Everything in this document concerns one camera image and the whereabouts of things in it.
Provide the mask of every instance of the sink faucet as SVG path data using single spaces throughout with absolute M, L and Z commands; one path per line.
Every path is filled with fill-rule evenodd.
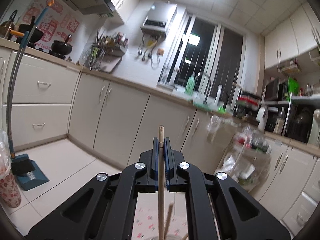
M 210 76 L 207 73 L 203 73 L 203 72 L 199 72 L 198 75 L 195 78 L 195 84 L 197 83 L 197 80 L 200 76 L 205 75 L 206 77 L 208 77 L 209 82 L 207 83 L 207 86 L 205 87 L 205 99 L 203 101 L 203 104 L 206 105 L 207 104 L 207 99 L 210 93 L 210 88 L 211 88 L 211 80 L 210 80 Z

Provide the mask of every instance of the red floral container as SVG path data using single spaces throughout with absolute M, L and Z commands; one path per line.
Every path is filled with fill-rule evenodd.
M 20 191 L 11 171 L 4 179 L 0 179 L 0 197 L 11 208 L 21 204 Z

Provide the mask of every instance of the orange handle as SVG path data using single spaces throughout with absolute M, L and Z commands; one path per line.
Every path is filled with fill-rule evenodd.
M 23 37 L 23 36 L 24 36 L 24 33 L 16 32 L 16 31 L 14 31 L 14 30 L 11 30 L 11 31 L 10 31 L 10 34 L 15 35 L 15 36 L 18 36 L 18 37 Z
M 48 6 L 51 7 L 54 4 L 54 0 L 51 0 L 50 2 L 48 2 Z

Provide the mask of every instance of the green dish soap bottle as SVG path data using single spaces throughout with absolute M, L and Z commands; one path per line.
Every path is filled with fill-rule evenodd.
M 195 88 L 195 75 L 196 73 L 193 73 L 191 77 L 188 79 L 188 83 L 186 85 L 186 89 L 184 90 L 184 93 L 191 96 L 193 93 L 193 89 Z

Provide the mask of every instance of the countertop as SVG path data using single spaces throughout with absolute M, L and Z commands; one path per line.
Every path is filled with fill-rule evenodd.
M 5 40 L 5 39 L 0 38 L 0 47 L 5 47 L 5 48 L 8 48 L 8 49 L 12 49 L 12 50 L 16 50 L 17 51 L 19 49 L 19 44 L 14 42 L 14 41 L 9 41 L 9 40 Z M 192 103 L 190 103 L 186 99 L 181 98 L 178 95 L 173 94 L 172 92 L 169 92 L 169 91 L 167 91 L 165 89 L 162 89 L 162 88 L 149 87 L 149 86 L 146 86 L 146 85 L 143 85 L 143 84 L 140 84 L 140 83 L 135 83 L 135 82 L 132 82 L 132 81 L 129 81 L 129 80 L 126 80 L 126 79 L 118 78 L 118 77 L 116 77 L 116 76 L 114 76 L 112 74 L 109 74 L 109 73 L 100 72 L 100 71 L 92 71 L 92 70 L 90 70 L 88 68 L 76 65 L 73 62 L 69 62 L 69 61 L 57 58 L 55 56 L 49 55 L 48 53 L 39 51 L 37 49 L 32 49 L 32 48 L 28 48 L 27 47 L 26 50 L 25 50 L 25 54 L 31 55 L 33 57 L 41 58 L 43 60 L 47 60 L 47 61 L 50 61 L 52 63 L 56 63 L 56 64 L 58 64 L 60 66 L 63 66 L 65 68 L 67 68 L 67 69 L 73 69 L 75 71 L 79 71 L 79 72 L 82 72 L 82 73 L 86 73 L 86 74 L 94 75 L 94 76 L 97 76 L 97 77 L 105 78 L 105 79 L 108 79 L 110 81 L 113 81 L 113 82 L 116 82 L 116 83 L 119 83 L 119 84 L 123 84 L 123 85 L 129 86 L 129 87 L 132 87 L 132 88 L 135 88 L 135 89 L 150 93 L 152 95 L 167 99 L 169 101 L 178 103 L 178 104 L 183 105 L 183 106 L 187 106 L 187 107 L 190 107 L 190 108 L 194 108 L 196 110 L 204 111 L 203 109 L 194 106 Z M 220 114 L 220 113 L 217 113 L 215 111 L 211 111 L 211 112 L 209 112 L 209 114 L 215 114 L 215 115 L 218 115 L 218 116 L 224 117 L 224 118 L 232 118 L 232 116 L 230 114 Z M 233 118 L 233 120 L 235 122 L 237 122 L 237 123 L 243 122 L 238 118 Z M 283 142 L 283 143 L 285 143 L 285 144 L 287 144 L 287 145 L 289 145 L 291 147 L 295 147 L 295 148 L 297 148 L 297 149 L 299 149 L 301 151 L 308 152 L 308 153 L 320 158 L 320 148 L 318 148 L 318 147 L 315 147 L 313 145 L 308 145 L 308 144 L 305 144 L 305 143 L 301 143 L 299 141 L 296 141 L 296 140 L 293 140 L 293 139 L 290 139 L 290 138 L 287 138 L 287 137 L 284 137 L 284 136 L 281 136 L 281 135 L 277 135 L 277 134 L 274 134 L 274 133 L 270 133 L 270 132 L 265 132 L 265 136 L 268 137 L 268 138 L 271 138 L 271 139 L 279 140 L 279 141 L 281 141 L 281 142 Z

